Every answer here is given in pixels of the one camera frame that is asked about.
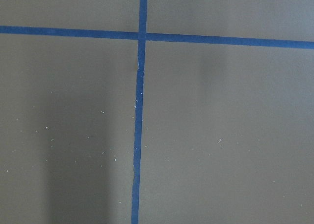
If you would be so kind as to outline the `blue tape line lengthwise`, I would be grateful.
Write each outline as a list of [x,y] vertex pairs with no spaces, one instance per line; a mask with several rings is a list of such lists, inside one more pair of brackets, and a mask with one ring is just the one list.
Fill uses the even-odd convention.
[[137,48],[137,75],[136,75],[136,99],[134,121],[134,145],[133,145],[133,185],[131,202],[131,223],[139,223],[140,204],[140,171],[141,171],[141,146],[142,146],[142,122],[143,122],[143,96],[145,75],[145,51],[147,33],[147,5],[148,0],[140,0],[138,48]]

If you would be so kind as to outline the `blue tape line crosswise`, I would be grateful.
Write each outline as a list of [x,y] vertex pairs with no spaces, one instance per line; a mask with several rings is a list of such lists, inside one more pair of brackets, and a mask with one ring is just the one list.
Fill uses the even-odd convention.
[[25,35],[145,40],[145,41],[182,42],[182,43],[204,43],[221,45],[295,48],[309,50],[312,50],[314,48],[314,43],[311,41],[165,34],[165,33],[140,34],[138,32],[110,31],[110,30],[1,26],[0,32],[1,34],[25,34]]

